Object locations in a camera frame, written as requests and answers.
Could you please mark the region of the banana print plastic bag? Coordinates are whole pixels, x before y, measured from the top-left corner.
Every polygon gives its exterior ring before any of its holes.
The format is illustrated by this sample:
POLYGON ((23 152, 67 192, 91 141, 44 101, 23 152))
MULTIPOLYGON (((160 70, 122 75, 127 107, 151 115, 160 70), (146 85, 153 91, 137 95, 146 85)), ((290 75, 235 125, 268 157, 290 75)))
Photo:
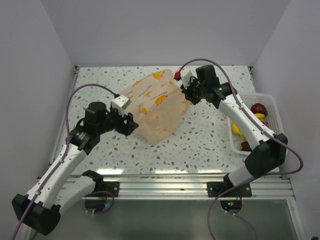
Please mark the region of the banana print plastic bag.
POLYGON ((138 123, 133 132, 150 144, 158 144, 173 134, 191 106, 169 69, 136 81, 121 94, 131 101, 126 112, 138 123))

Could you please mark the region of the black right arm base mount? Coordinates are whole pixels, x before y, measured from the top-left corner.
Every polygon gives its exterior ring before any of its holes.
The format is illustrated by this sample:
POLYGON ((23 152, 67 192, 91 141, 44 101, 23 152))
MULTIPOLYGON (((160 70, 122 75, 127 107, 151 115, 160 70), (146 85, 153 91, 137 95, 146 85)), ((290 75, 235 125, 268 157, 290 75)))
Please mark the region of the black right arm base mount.
POLYGON ((250 183, 251 180, 247 180, 240 184, 233 185, 229 179, 229 174, 227 174, 223 177, 223 181, 208 181, 206 183, 207 195, 209 198, 250 198, 253 196, 250 183))

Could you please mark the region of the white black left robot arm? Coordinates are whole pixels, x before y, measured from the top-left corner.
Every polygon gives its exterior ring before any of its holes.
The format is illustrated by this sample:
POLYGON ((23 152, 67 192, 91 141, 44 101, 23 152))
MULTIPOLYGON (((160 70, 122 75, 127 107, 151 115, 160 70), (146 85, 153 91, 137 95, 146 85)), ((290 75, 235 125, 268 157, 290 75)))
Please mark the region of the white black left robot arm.
POLYGON ((42 178, 24 195, 17 194, 11 204, 19 220, 44 236, 58 225, 61 215, 84 196, 114 198, 103 177, 95 171, 85 171, 75 185, 61 193, 61 188, 74 169, 100 142, 101 135, 116 131, 129 136, 139 125, 127 110, 131 101, 120 95, 111 101, 110 108, 103 102, 92 102, 85 109, 84 118, 68 132, 66 144, 42 178))

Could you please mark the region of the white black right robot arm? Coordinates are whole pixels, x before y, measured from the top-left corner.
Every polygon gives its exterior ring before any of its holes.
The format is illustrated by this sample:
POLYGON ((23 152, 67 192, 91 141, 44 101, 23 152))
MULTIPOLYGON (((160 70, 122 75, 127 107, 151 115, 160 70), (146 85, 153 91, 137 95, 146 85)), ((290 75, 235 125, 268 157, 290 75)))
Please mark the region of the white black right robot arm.
POLYGON ((182 81, 180 88, 185 98, 193 105, 200 100, 213 104, 238 127, 251 148, 244 165, 223 178, 223 192, 232 197, 241 190, 241 184, 258 179, 285 162, 288 139, 262 123, 229 81, 220 83, 213 65, 201 66, 195 71, 196 76, 191 72, 181 75, 179 71, 174 75, 176 81, 182 81))

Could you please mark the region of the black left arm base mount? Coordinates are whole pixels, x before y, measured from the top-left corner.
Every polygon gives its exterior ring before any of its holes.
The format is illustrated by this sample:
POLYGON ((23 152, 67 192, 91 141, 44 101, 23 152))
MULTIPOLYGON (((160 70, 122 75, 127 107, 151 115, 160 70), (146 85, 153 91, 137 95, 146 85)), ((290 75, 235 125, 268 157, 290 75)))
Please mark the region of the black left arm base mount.
POLYGON ((88 177, 95 182, 93 189, 94 193, 106 191, 111 193, 115 198, 119 196, 120 183, 118 181, 104 181, 104 177, 93 170, 83 172, 82 176, 88 177))

